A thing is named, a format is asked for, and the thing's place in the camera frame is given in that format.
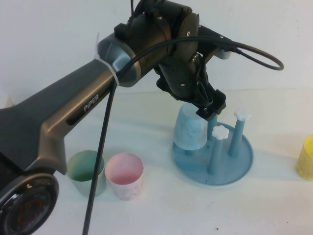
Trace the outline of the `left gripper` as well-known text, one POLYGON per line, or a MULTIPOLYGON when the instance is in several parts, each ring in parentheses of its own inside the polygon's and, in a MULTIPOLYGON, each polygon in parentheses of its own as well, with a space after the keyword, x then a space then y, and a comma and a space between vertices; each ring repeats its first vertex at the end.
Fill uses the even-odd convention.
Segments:
POLYGON ((171 56, 156 67, 156 84, 176 100, 196 105, 201 118, 212 120, 225 108, 225 94, 213 92, 205 69, 203 57, 197 52, 188 61, 171 56))

